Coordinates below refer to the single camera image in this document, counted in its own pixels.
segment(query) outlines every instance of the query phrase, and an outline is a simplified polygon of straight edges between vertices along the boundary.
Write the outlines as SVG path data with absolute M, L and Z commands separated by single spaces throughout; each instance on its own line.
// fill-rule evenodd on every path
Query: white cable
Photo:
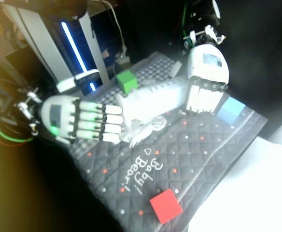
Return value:
M 119 29 L 119 31 L 120 31 L 120 34 L 121 34 L 122 44 L 123 44 L 123 46 L 125 46 L 124 37 L 123 37 L 123 34 L 122 34 L 122 30 L 121 30 L 121 27 L 120 27 L 120 25 L 119 25 L 119 23 L 118 23 L 118 21 L 117 21 L 117 17 L 116 17 L 116 14 L 115 14 L 115 11 L 114 11 L 114 8 L 113 8 L 112 4 L 109 3 L 108 1 L 105 1 L 105 0 L 91 0 L 91 1 L 103 2 L 103 3 L 107 4 L 107 5 L 111 8 L 111 11 L 112 11 L 112 13 L 113 13 L 113 15 L 114 15 L 115 22 L 116 22 L 117 27 L 118 27 L 118 29 Z

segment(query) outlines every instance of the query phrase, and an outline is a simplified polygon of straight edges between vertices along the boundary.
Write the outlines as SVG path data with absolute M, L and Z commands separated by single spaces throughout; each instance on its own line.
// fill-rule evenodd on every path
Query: robot finger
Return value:
M 118 143 L 120 142 L 120 136 L 113 133 L 102 133 L 90 130 L 77 130 L 77 138 L 83 139 L 96 139 L 105 142 Z
M 116 105 L 104 105 L 95 102 L 82 101 L 80 102 L 80 109 L 84 111 L 92 111 L 101 114 L 120 115 L 122 108 Z
M 115 124 L 104 124 L 99 122 L 88 122 L 79 121 L 78 129 L 90 130 L 90 131 L 100 131 L 106 133 L 120 133 L 122 132 L 122 127 Z
M 80 113 L 80 119 L 84 121 L 98 121 L 110 124 L 122 124 L 124 122 L 124 118 L 120 115 L 106 115 L 84 111 Z

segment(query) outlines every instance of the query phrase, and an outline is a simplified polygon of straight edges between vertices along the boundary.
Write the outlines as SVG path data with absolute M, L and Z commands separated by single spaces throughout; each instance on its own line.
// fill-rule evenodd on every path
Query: checkered fabric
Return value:
M 138 72 L 167 79 L 174 62 L 160 55 Z M 114 103 L 119 88 L 100 102 Z M 215 114 L 183 115 L 178 109 L 163 115 L 168 124 L 133 149 L 121 142 L 78 140 L 70 153 L 90 190 L 111 211 L 126 232 L 182 232 L 233 161 L 260 132 L 266 119 L 245 107 L 233 125 Z M 183 208 L 161 225 L 150 199 L 171 189 Z

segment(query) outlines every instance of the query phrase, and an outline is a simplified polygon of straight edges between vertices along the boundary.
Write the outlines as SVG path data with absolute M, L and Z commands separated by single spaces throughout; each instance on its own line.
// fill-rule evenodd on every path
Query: cube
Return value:
M 161 224 L 165 224 L 183 212 L 171 189 L 155 196 L 150 203 Z
M 138 82 L 136 76 L 129 70 L 121 72 L 116 76 L 117 83 L 121 90 L 128 94 L 131 90 L 138 89 Z

